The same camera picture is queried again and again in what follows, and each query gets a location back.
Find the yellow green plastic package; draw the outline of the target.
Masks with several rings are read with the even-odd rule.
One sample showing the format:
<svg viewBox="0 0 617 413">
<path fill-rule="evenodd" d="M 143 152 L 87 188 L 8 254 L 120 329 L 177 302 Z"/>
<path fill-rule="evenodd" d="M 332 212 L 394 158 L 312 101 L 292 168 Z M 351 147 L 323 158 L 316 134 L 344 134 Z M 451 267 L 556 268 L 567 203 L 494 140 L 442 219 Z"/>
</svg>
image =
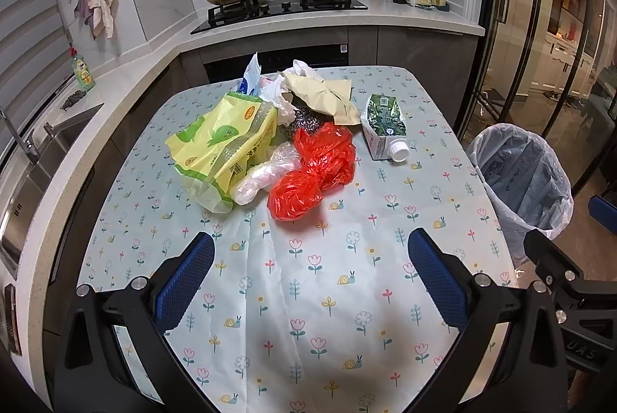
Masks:
<svg viewBox="0 0 617 413">
<path fill-rule="evenodd" d="M 267 161 L 278 111 L 257 96 L 226 93 L 219 103 L 165 140 L 187 192 L 213 214 L 234 207 L 231 190 Z"/>
</svg>

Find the clear plastic bag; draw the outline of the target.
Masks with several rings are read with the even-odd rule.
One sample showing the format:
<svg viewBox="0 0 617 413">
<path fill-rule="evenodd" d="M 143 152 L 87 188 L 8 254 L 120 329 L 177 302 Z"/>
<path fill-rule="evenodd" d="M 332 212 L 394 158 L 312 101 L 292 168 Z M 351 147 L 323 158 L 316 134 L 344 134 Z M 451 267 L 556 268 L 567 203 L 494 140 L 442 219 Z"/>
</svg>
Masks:
<svg viewBox="0 0 617 413">
<path fill-rule="evenodd" d="M 300 168 L 300 155 L 290 142 L 279 145 L 270 159 L 251 168 L 238 185 L 230 191 L 238 205 L 251 203 L 261 190 L 270 192 L 273 186 L 289 172 Z"/>
</svg>

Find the green white milk carton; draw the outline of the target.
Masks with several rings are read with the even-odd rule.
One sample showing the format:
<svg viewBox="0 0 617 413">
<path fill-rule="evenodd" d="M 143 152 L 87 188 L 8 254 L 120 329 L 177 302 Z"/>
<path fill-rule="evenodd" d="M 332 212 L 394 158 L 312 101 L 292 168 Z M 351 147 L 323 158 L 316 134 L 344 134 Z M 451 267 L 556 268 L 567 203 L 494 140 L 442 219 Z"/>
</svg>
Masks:
<svg viewBox="0 0 617 413">
<path fill-rule="evenodd" d="M 390 160 L 395 164 L 407 161 L 407 128 L 394 96 L 372 93 L 361 115 L 361 125 L 373 160 Z"/>
</svg>

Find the red plastic bag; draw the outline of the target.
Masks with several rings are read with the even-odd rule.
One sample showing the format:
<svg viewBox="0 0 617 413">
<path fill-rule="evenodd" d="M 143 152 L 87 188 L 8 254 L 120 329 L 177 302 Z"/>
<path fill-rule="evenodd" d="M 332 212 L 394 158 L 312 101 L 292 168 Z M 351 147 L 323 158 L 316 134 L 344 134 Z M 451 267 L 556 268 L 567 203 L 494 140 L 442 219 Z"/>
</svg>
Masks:
<svg viewBox="0 0 617 413">
<path fill-rule="evenodd" d="M 351 131 L 332 121 L 310 134 L 299 128 L 293 145 L 300 168 L 286 173 L 272 187 L 268 210 L 276 221 L 293 222 L 317 207 L 326 192 L 354 179 L 356 147 Z"/>
</svg>

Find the steel wool scrubber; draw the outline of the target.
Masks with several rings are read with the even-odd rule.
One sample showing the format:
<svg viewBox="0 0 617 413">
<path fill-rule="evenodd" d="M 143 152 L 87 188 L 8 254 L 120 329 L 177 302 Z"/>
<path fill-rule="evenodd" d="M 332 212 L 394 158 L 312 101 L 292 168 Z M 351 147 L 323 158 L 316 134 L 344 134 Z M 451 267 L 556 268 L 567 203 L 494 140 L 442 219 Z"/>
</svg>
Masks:
<svg viewBox="0 0 617 413">
<path fill-rule="evenodd" d="M 296 108 L 294 121 L 288 125 L 282 125 L 280 127 L 283 135 L 289 140 L 294 138 L 295 133 L 299 129 L 304 130 L 308 134 L 314 134 L 325 123 L 332 120 L 330 115 L 310 109 L 310 107 L 307 106 L 306 103 L 302 102 L 301 99 L 294 99 L 292 105 Z"/>
</svg>

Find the trash bin with clear liner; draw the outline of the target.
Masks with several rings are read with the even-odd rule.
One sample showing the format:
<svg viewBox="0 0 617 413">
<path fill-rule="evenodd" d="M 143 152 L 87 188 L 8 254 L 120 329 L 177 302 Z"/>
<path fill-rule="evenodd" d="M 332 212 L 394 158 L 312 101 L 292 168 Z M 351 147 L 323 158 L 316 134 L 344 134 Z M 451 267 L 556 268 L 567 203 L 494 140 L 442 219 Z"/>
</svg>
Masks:
<svg viewBox="0 0 617 413">
<path fill-rule="evenodd" d="M 539 230 L 556 239 L 569 225 L 574 200 L 570 180 L 541 136 L 512 124 L 482 130 L 467 147 L 515 266 L 527 261 L 524 239 Z"/>
</svg>

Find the steel kitchen sink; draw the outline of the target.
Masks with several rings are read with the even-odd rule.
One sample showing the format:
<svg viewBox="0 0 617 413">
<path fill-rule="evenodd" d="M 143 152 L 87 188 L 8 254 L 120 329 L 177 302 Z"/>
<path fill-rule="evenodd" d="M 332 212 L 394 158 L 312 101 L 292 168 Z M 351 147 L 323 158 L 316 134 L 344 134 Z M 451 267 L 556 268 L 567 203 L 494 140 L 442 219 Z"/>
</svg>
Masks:
<svg viewBox="0 0 617 413">
<path fill-rule="evenodd" d="M 1 259 L 13 278 L 18 276 L 27 232 L 41 199 L 75 140 L 102 106 L 95 105 L 56 125 L 44 125 L 39 159 L 26 166 L 1 214 Z"/>
</svg>

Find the floral patterned tablecloth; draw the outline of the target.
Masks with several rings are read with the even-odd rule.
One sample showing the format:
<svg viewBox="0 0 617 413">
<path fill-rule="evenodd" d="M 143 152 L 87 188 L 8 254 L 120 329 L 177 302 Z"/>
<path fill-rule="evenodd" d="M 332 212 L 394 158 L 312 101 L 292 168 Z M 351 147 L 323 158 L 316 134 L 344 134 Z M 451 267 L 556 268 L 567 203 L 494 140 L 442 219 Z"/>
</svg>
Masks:
<svg viewBox="0 0 617 413">
<path fill-rule="evenodd" d="M 274 221 L 265 196 L 217 216 L 184 189 L 166 140 L 232 84 L 191 88 L 172 96 L 132 147 L 78 276 L 98 292 L 121 289 L 209 233 L 213 266 L 167 339 L 224 412 L 403 410 L 457 335 L 409 260 L 416 228 L 470 271 L 500 286 L 516 281 L 496 213 L 433 94 L 399 67 L 322 76 L 349 80 L 359 107 L 375 93 L 397 99 L 408 160 L 373 160 L 356 133 L 354 180 L 300 221 Z"/>
</svg>

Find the glass sliding door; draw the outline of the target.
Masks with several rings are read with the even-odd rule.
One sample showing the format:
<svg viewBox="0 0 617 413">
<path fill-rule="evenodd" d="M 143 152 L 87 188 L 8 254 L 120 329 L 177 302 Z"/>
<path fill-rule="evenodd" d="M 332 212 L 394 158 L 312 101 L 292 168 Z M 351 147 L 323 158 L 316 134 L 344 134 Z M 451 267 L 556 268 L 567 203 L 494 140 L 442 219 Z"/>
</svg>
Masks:
<svg viewBox="0 0 617 413">
<path fill-rule="evenodd" d="M 470 98 L 457 120 L 468 145 L 507 123 L 549 143 L 583 197 L 616 171 L 616 0 L 482 0 L 485 28 Z"/>
</svg>

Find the green dish soap bottle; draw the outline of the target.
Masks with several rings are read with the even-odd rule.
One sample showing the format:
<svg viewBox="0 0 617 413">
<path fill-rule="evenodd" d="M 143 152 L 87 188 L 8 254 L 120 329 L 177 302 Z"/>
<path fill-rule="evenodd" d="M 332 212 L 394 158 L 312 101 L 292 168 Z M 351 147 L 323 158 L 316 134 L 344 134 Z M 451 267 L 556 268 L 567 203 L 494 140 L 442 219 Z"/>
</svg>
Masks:
<svg viewBox="0 0 617 413">
<path fill-rule="evenodd" d="M 75 75 L 76 80 L 78 80 L 79 87 L 81 87 L 86 93 L 95 86 L 95 81 L 91 74 L 90 68 L 84 57 L 78 53 L 78 50 L 75 47 L 71 47 L 69 49 L 69 53 L 73 74 Z"/>
</svg>

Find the blue white wrapper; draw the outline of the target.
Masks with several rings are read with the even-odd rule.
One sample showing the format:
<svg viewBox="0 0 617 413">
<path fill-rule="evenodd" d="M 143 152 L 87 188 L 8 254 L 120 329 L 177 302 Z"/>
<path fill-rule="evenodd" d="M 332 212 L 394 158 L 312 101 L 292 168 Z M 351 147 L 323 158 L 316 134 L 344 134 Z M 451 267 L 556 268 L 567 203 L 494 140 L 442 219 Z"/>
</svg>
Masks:
<svg viewBox="0 0 617 413">
<path fill-rule="evenodd" d="M 258 53 L 255 53 L 251 57 L 236 91 L 247 96 L 258 96 L 260 94 L 260 76 L 260 61 L 258 61 Z"/>
</svg>

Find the crumpled white tissue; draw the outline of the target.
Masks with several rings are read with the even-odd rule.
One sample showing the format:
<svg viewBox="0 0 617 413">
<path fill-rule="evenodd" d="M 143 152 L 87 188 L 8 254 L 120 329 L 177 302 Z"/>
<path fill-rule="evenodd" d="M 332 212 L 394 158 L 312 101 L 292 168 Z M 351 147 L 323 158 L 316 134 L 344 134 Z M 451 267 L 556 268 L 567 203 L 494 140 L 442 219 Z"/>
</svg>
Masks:
<svg viewBox="0 0 617 413">
<path fill-rule="evenodd" d="M 314 68 L 310 67 L 310 65 L 301 60 L 294 60 L 292 66 L 287 69 L 287 72 L 290 74 L 295 74 L 299 77 L 322 80 L 322 77 L 317 73 L 317 71 L 314 70 Z"/>
<path fill-rule="evenodd" d="M 278 111 L 278 124 L 288 126 L 296 118 L 296 108 L 292 105 L 291 90 L 288 89 L 287 79 L 278 74 L 274 79 L 260 77 L 260 99 L 272 104 Z"/>
</svg>

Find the crumpled white tissue back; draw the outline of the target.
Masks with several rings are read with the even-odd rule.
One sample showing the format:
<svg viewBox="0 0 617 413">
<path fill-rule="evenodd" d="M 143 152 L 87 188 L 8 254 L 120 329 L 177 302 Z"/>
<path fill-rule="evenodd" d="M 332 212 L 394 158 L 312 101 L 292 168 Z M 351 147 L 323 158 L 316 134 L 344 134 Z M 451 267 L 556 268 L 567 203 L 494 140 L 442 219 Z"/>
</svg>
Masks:
<svg viewBox="0 0 617 413">
<path fill-rule="evenodd" d="M 322 80 L 322 77 L 317 73 L 317 71 L 314 70 L 314 68 L 310 67 L 310 65 L 301 60 L 294 60 L 292 66 L 287 69 L 287 72 L 290 74 L 295 74 L 299 77 Z"/>
</svg>

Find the built-in black oven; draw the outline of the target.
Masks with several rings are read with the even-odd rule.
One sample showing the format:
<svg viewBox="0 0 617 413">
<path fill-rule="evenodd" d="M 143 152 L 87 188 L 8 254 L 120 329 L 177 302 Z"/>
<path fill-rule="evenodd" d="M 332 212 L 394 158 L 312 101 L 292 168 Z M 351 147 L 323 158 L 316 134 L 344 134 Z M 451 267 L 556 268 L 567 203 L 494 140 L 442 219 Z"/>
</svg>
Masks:
<svg viewBox="0 0 617 413">
<path fill-rule="evenodd" d="M 241 79 L 253 53 L 231 58 L 206 61 L 203 66 L 210 83 Z M 263 74 L 273 74 L 291 67 L 293 60 L 305 62 L 312 68 L 347 66 L 348 53 L 345 44 L 324 46 L 301 46 L 292 49 L 274 49 L 257 53 L 257 61 Z"/>
</svg>

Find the hanging pink white cloths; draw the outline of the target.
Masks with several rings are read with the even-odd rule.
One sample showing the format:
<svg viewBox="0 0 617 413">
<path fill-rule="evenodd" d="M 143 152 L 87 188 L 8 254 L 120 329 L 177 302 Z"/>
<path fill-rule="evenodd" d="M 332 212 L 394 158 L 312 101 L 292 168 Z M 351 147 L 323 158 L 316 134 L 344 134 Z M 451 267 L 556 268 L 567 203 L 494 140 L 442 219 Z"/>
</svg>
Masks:
<svg viewBox="0 0 617 413">
<path fill-rule="evenodd" d="M 115 11 L 117 0 L 78 0 L 74 16 L 88 25 L 92 38 L 103 34 L 112 39 L 115 31 Z"/>
</svg>

